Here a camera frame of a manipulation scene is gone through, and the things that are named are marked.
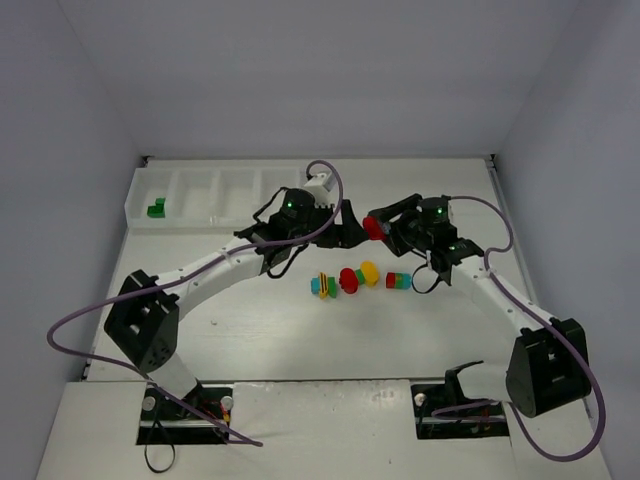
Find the small red lego brick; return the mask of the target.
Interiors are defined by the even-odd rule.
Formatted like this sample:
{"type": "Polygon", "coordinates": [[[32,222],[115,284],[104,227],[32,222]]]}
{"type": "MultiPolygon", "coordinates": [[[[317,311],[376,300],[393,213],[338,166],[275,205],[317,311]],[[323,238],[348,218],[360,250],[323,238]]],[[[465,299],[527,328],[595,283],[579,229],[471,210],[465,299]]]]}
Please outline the small red lego brick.
{"type": "Polygon", "coordinates": [[[375,217],[366,216],[362,221],[362,226],[370,240],[383,241],[386,239],[384,228],[375,217]]]}

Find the cyan lego brick stack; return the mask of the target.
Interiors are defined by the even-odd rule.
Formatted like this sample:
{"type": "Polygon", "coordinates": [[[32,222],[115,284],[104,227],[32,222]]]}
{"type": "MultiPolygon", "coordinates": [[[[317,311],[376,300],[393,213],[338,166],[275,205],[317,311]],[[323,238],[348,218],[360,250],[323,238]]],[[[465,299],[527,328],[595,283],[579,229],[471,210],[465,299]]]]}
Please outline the cyan lego brick stack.
{"type": "Polygon", "coordinates": [[[321,287],[320,279],[318,277],[312,278],[310,282],[311,293],[313,295],[318,295],[320,292],[320,287],[321,287]]]}

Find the yellow black striped lego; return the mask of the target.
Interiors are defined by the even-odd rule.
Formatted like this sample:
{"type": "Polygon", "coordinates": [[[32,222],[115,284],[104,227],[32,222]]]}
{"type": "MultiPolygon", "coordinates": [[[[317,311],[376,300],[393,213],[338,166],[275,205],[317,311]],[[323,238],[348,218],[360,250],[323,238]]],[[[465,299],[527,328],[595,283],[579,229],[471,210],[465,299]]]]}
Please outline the yellow black striped lego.
{"type": "Polygon", "coordinates": [[[328,296],[328,290],[331,286],[334,286],[336,289],[336,282],[335,282],[335,278],[332,276],[328,276],[326,273],[321,272],[318,275],[318,278],[320,279],[320,283],[321,283],[321,287],[320,287],[320,292],[318,294],[318,296],[321,299],[325,299],[325,298],[330,298],[328,296]]]}

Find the green stepped lego brick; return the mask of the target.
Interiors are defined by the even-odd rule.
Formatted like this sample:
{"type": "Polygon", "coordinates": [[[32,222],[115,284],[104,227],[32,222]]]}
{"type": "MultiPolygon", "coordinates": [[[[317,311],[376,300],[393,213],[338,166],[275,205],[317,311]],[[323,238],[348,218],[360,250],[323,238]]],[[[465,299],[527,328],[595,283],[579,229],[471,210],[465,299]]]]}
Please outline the green stepped lego brick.
{"type": "Polygon", "coordinates": [[[148,205],[146,208],[146,215],[151,219],[164,219],[166,217],[166,199],[164,197],[158,197],[154,200],[154,203],[148,205]]]}

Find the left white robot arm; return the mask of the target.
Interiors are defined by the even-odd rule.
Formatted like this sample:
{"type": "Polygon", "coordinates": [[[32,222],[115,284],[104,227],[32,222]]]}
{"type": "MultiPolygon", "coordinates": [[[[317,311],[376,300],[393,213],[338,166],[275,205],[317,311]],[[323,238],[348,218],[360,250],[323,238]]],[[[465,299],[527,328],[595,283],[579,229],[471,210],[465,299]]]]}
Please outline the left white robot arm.
{"type": "Polygon", "coordinates": [[[179,323],[193,309],[214,295],[244,280],[266,274],[301,252],[298,240],[326,226],[323,232],[303,244],[326,249],[350,249],[368,239],[351,203],[343,200],[342,222],[337,224],[333,206],[319,205],[303,189],[287,189],[281,207],[268,220],[255,214],[256,223],[236,232],[220,250],[186,267],[161,275],[142,270],[130,274],[120,293],[137,293],[161,286],[162,289],[118,302],[109,312],[104,330],[120,351],[142,374],[171,395],[194,402],[201,383],[179,358],[179,323]]]}

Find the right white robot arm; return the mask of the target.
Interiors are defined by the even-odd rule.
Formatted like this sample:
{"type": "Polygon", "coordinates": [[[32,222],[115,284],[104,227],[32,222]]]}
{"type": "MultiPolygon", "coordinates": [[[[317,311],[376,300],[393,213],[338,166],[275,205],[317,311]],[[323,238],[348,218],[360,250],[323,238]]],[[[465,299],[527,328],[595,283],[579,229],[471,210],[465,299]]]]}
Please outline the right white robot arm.
{"type": "Polygon", "coordinates": [[[363,227],[396,256],[427,254],[439,281],[462,292],[511,344],[508,358],[472,361],[446,372],[454,403],[509,402],[534,418],[588,396],[592,386],[584,371],[588,352],[583,328],[507,291],[507,281],[488,266],[485,251],[459,235],[449,201],[447,196],[414,194],[370,211],[363,227]]]}

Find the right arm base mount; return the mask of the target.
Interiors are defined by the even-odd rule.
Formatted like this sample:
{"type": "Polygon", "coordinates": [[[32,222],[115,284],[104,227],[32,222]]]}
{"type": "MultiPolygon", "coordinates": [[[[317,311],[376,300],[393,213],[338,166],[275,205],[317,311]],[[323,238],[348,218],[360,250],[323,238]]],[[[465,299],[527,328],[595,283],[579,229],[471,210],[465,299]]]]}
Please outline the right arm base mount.
{"type": "Polygon", "coordinates": [[[410,386],[418,440],[476,440],[508,437],[509,427],[499,403],[433,415],[451,406],[443,383],[410,386]]]}

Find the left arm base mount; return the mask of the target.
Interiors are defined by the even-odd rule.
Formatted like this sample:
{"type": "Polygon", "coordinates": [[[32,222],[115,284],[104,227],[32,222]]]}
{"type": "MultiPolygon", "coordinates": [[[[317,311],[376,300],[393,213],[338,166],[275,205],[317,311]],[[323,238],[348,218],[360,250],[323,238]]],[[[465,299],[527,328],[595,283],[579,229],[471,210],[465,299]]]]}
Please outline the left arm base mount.
{"type": "MultiPolygon", "coordinates": [[[[205,384],[197,408],[220,422],[225,408],[233,407],[233,387],[205,384]]],[[[222,445],[229,434],[185,410],[156,389],[148,386],[143,395],[136,444],[145,445],[222,445]]]]}

